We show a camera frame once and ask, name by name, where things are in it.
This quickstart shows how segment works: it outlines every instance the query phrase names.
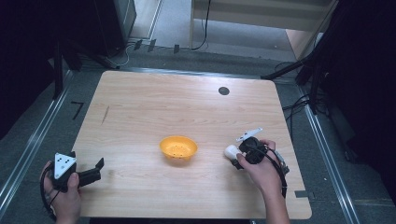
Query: floor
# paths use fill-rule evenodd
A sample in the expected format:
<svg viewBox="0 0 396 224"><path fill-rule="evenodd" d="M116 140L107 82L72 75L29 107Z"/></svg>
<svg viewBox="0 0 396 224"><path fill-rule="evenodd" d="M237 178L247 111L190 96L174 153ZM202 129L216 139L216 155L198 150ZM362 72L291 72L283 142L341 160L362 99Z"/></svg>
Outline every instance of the floor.
<svg viewBox="0 0 396 224"><path fill-rule="evenodd" d="M260 75L271 74L279 69L284 65L283 62L295 61L284 30L213 21L208 23L206 44L201 49L174 53L175 44L189 47L189 28L186 27L190 22L188 2L162 1L151 36L150 31L145 32L147 37L144 43L149 44L150 40L156 39L152 51L146 45L140 49L128 48L128 54L122 53L111 60L118 64L124 63L120 69L130 71L184 72L239 78L260 78ZM176 5L186 9L176 10ZM177 18L173 16L176 12L179 15ZM195 21L194 46L201 44L204 33L202 22ZM140 38L143 37L131 39L131 46ZM52 101L53 86L49 86L0 141L3 167L0 185L5 186L15 172L20 172L18 176L21 178L20 182L14 183L14 190L2 187L1 223L52 223L41 207L38 175L54 152L65 153L73 147L95 87L105 71L96 62L84 56L81 58L81 71L72 71L66 76L67 91L63 97ZM296 74L293 71L274 80L282 106L292 105L309 88L309 84L305 87L294 84ZM78 108L72 102L84 103L75 119L73 117ZM378 173L365 164L346 161L331 118L320 114L313 116L309 111L307 107L302 107L301 112L293 116L290 133L313 216L308 220L292 220L291 223L396 223L396 208ZM285 111L285 118L288 115L289 112ZM46 116L49 122L40 123ZM18 163L20 158L28 160ZM338 178L341 178L346 191L340 191L339 188L343 186L334 184L340 183L337 182ZM345 196L341 198L353 204L352 209L347 208L347 212L340 203L340 193ZM88 218L82 218L79 223L88 222ZM264 220L250 222L264 223Z"/></svg>
<svg viewBox="0 0 396 224"><path fill-rule="evenodd" d="M137 15L131 37L151 39L152 32L161 10L162 0L134 0Z"/></svg>

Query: forearm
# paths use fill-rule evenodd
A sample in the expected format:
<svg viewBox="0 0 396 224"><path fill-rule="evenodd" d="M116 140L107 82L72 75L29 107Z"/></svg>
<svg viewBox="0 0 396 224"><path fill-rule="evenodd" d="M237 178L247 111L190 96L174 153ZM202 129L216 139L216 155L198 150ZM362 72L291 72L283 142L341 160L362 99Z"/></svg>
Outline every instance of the forearm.
<svg viewBox="0 0 396 224"><path fill-rule="evenodd" d="M264 193L266 223L290 223L286 201L280 192Z"/></svg>
<svg viewBox="0 0 396 224"><path fill-rule="evenodd" d="M77 224L78 217L57 217L56 224Z"/></svg>

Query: black hole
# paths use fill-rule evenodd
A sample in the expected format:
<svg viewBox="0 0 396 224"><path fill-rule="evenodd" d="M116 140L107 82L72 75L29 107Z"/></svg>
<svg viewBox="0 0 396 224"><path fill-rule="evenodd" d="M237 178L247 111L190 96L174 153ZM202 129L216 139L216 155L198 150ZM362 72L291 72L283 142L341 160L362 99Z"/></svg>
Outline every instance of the black hole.
<svg viewBox="0 0 396 224"><path fill-rule="evenodd" d="M220 93L221 95L228 95L228 94L230 93L230 90L228 90L227 87L220 87L220 88L219 88L219 93Z"/></svg>

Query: metal frame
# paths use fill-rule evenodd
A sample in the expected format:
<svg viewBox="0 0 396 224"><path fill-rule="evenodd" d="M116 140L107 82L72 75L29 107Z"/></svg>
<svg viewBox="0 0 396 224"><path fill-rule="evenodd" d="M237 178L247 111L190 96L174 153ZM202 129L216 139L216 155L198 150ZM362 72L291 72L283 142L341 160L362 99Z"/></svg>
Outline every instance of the metal frame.
<svg viewBox="0 0 396 224"><path fill-rule="evenodd" d="M303 88L299 88L301 96L306 95L306 91ZM318 120L318 115L314 115L312 110L308 105L305 106L305 114L308 117L309 124L311 125L314 136L317 139L318 147L322 155L323 161L326 165L327 171L329 173L330 179L332 181L332 186L334 187L335 194L337 195L338 202L341 205L344 216L346 218L346 223L361 223L358 214L355 210L355 206L352 199L349 196L347 186L338 171L337 165L334 158L332 157L332 152L327 143L326 137L320 127L320 122Z"/></svg>
<svg viewBox="0 0 396 224"><path fill-rule="evenodd" d="M187 75L187 76L205 76L205 77L230 77L230 78L245 78L245 79L261 79L260 75L239 75L239 74L226 74L226 73L210 73L210 72L196 72L196 71L181 71L181 70L168 70L156 68L122 68L120 71L138 72L138 73L160 73L160 74L174 74L174 75ZM279 77L273 80L276 84L293 84L295 85L294 78Z"/></svg>
<svg viewBox="0 0 396 224"><path fill-rule="evenodd" d="M53 100L47 110L44 118L41 120L37 129L30 136L26 148L23 151L17 165L14 167L11 175L8 177L5 185L0 191L0 221L3 218L12 198L14 197L18 187L20 186L26 172L35 158L35 154L39 150L41 143L44 137L47 134L47 131L50 128L53 120L58 114L59 109L61 108L64 98L68 93L71 80L73 79L73 73L69 70L64 76L64 91L62 91L57 98L57 100Z"/></svg>

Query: black cable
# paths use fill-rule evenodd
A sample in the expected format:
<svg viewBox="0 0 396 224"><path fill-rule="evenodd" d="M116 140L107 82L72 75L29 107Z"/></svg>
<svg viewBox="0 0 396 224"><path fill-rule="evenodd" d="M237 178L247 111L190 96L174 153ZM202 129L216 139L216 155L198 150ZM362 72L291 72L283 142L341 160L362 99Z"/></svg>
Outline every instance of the black cable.
<svg viewBox="0 0 396 224"><path fill-rule="evenodd" d="M302 100L303 98L305 98L307 95L308 94L305 94L305 95L301 96L300 98L298 98L298 100L291 107L291 112L290 112L290 115L289 115L289 118L290 118L290 139L291 139L291 142L293 141L293 110L294 110L294 107L297 106L299 101Z"/></svg>
<svg viewBox="0 0 396 224"><path fill-rule="evenodd" d="M191 49L191 50L197 50L197 49L200 49L201 48L201 46L206 42L206 36L207 36L207 20L209 19L209 10L210 10L210 3L211 3L212 1L211 0L209 0L209 2L208 2L208 4L207 4L207 12L206 12L206 22L205 22L205 37L204 37L204 41L202 42L202 44L198 47L198 48L195 48L195 49Z"/></svg>
<svg viewBox="0 0 396 224"><path fill-rule="evenodd" d="M204 20L201 20L201 27L202 27L202 31L205 32ZM207 50L207 48L209 48L209 44L206 42L206 49L204 49L204 50Z"/></svg>
<svg viewBox="0 0 396 224"><path fill-rule="evenodd" d="M304 106L306 106L306 105L308 105L309 104L309 100L306 100L306 101L301 101L299 104L297 104L297 105L292 105L289 109L293 109L292 110L292 113L290 113L287 117L286 117L286 120L288 120L288 119L290 119L290 117L292 116L292 115L295 115L295 114L297 114L298 112L300 112L303 108L304 108Z"/></svg>
<svg viewBox="0 0 396 224"><path fill-rule="evenodd" d="M50 207L50 204L48 204L48 202L47 202L46 191L44 190L45 177L46 177L47 173L49 172L49 170L52 170L53 168L54 168L54 164L51 163L49 166L46 167L46 169L44 169L43 174L41 175L41 178L40 178L40 193L41 193L41 201L43 201L44 207L46 208L47 212L49 213L49 217L52 220L56 221L56 216L53 214L53 210Z"/></svg>
<svg viewBox="0 0 396 224"><path fill-rule="evenodd" d="M285 174L283 174L282 168L279 166L279 164L277 164L276 161L274 161L270 156L268 156L267 153L259 150L258 148L252 148L254 150L259 151L262 155L264 155L274 166L274 168L276 169L277 174L280 177L280 182L282 183L282 196L283 198L286 198L286 192L288 190L288 183L286 182L286 177Z"/></svg>
<svg viewBox="0 0 396 224"><path fill-rule="evenodd" d="M56 197L58 197L58 194L59 194L60 192L61 192L60 190L58 190L58 192L56 192L55 196L54 196L53 199L50 201L49 206L52 205L53 201L56 199Z"/></svg>
<svg viewBox="0 0 396 224"><path fill-rule="evenodd" d="M280 69L279 71L275 71L274 73L270 74L270 75L266 75L266 76L261 76L261 79L266 79L266 80L272 80L275 79L277 77L281 77L284 74L291 72L294 69L297 69L299 67L301 67L302 65L308 68L312 68L312 66L308 66L306 63L309 63L311 61L310 59L310 55L306 56L305 58L302 58L301 60L292 63L282 69Z"/></svg>
<svg viewBox="0 0 396 224"><path fill-rule="evenodd" d="M280 66L280 65L282 65L282 64L285 64L285 63L293 63L293 62L284 62L284 63L279 63L279 64L277 64L276 66L275 66L275 68L274 68L274 71L276 71L276 69Z"/></svg>

